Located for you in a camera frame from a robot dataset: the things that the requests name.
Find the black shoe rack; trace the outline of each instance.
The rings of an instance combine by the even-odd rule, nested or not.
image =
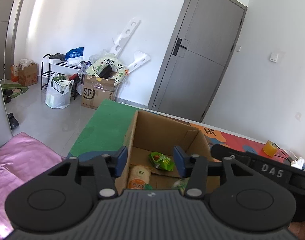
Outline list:
[[[43,56],[43,58],[45,57],[50,57],[51,55],[50,54],[46,54],[45,56]],[[46,72],[43,72],[44,71],[44,63],[42,61],[42,80],[41,80],[41,83],[40,83],[40,89],[42,90],[43,88],[44,89],[47,89],[48,87],[48,84],[49,84],[49,80],[51,79],[51,76],[54,74],[54,73],[57,73],[57,74],[62,74],[62,75],[66,75],[66,74],[63,74],[63,73],[59,73],[57,71],[51,71],[51,63],[49,63],[49,66],[48,66],[48,70]],[[69,68],[72,68],[72,69],[75,69],[76,70],[76,73],[77,73],[77,70],[79,69],[79,67],[76,67],[76,66],[67,66],[67,61],[62,61],[62,62],[58,62],[58,63],[53,63],[53,65],[58,65],[58,66],[63,66],[63,67],[69,67]],[[46,77],[48,78],[48,82],[46,84],[43,83],[43,77]],[[78,76],[74,79],[74,84],[73,84],[73,88],[72,88],[72,93],[71,93],[71,96],[74,98],[74,100],[76,99],[76,96],[78,95],[78,92],[77,92],[77,84],[79,82],[81,82],[84,78],[84,74],[81,76],[81,78],[79,78]]]

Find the white plastic bag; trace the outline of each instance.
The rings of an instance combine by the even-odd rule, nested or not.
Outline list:
[[[84,47],[71,49],[66,53],[65,60],[67,60],[67,66],[78,66],[78,64],[84,60]]]
[[[45,104],[48,105],[51,108],[65,108],[66,106],[69,106],[70,103],[70,95],[73,88],[73,82],[74,80],[71,80],[69,82],[69,85],[66,87],[63,94],[58,92],[56,89],[54,89],[51,86],[52,79],[56,76],[56,73],[51,76],[51,79],[49,80],[47,91],[46,91],[46,100]]]

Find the cardboard box with tape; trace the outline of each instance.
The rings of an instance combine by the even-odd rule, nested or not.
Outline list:
[[[114,80],[85,75],[82,106],[97,109],[104,99],[115,99]]]
[[[37,64],[32,63],[27,67],[19,64],[18,83],[24,87],[37,83]]]
[[[149,159],[152,152],[160,152],[173,160],[173,148],[179,145],[188,155],[199,154],[213,161],[206,138],[198,128],[147,111],[135,113],[124,145],[128,148],[128,159],[122,175],[115,180],[119,194],[127,187],[129,169],[136,165],[150,169],[149,184],[153,189],[171,189],[180,179],[176,167],[173,171],[154,168]],[[207,179],[208,192],[219,185],[219,177]]]

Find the green snack bag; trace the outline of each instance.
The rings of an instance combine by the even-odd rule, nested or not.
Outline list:
[[[145,184],[144,185],[144,190],[153,190],[153,187],[151,186],[151,185],[149,185],[149,184]]]
[[[171,188],[180,190],[181,194],[183,195],[187,187],[188,180],[189,178],[177,180]]]
[[[174,170],[174,162],[164,154],[159,152],[153,152],[149,155],[149,157],[150,161],[156,169],[165,171]]]

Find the food package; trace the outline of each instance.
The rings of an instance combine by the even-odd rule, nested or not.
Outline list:
[[[146,189],[149,184],[150,170],[147,167],[137,165],[130,169],[127,188]]]
[[[165,171],[173,171],[174,170],[174,162],[159,152],[153,152],[149,155],[150,161],[156,169],[165,170]]]
[[[184,194],[188,181],[189,178],[177,180],[171,188],[178,189],[181,192],[181,194]]]
[[[19,64],[12,65],[11,66],[11,81],[17,82],[19,80],[18,72],[19,72]]]

